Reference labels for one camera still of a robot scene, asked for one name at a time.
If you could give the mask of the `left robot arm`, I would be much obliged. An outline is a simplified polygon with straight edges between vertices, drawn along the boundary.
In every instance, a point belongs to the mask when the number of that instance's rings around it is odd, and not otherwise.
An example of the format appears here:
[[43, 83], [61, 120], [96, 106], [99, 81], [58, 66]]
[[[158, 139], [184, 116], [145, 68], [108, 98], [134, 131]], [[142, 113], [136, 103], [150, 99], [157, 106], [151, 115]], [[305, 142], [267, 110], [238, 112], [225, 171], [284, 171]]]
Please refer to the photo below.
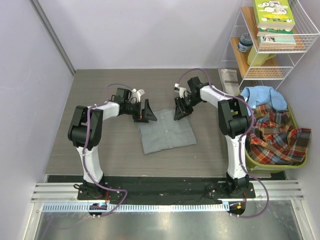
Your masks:
[[80, 193], [86, 193], [100, 200], [107, 192], [104, 173], [101, 169], [98, 145], [102, 138], [105, 120], [121, 115], [129, 115], [135, 123], [156, 122], [158, 119], [151, 110], [149, 100], [141, 102], [143, 89], [117, 88], [109, 100], [91, 106], [78, 105], [73, 113], [67, 137], [79, 153], [83, 182], [78, 187]]

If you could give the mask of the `grey long sleeve shirt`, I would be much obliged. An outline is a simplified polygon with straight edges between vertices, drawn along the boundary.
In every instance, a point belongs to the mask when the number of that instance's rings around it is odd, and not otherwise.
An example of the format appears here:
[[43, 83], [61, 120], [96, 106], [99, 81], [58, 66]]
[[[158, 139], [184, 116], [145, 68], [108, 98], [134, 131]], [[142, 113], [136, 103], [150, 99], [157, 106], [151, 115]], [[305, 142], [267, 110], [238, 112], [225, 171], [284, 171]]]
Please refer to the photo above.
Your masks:
[[173, 109], [156, 111], [157, 121], [139, 123], [144, 154], [152, 154], [162, 150], [169, 150], [195, 145], [196, 136], [187, 117], [174, 120]]

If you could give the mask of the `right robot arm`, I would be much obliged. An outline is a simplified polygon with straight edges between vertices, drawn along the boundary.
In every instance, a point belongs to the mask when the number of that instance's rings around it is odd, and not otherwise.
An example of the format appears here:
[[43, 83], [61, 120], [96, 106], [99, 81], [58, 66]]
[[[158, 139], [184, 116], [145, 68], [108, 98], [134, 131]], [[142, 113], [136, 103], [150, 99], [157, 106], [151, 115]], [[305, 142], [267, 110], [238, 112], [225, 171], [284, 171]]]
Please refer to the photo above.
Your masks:
[[189, 90], [174, 84], [179, 94], [175, 101], [173, 119], [181, 120], [194, 111], [199, 103], [209, 103], [217, 108], [218, 126], [227, 142], [228, 167], [226, 172], [226, 193], [233, 198], [243, 195], [249, 188], [249, 175], [246, 167], [246, 131], [251, 126], [245, 101], [220, 91], [209, 83], [202, 83], [198, 77], [187, 81]]

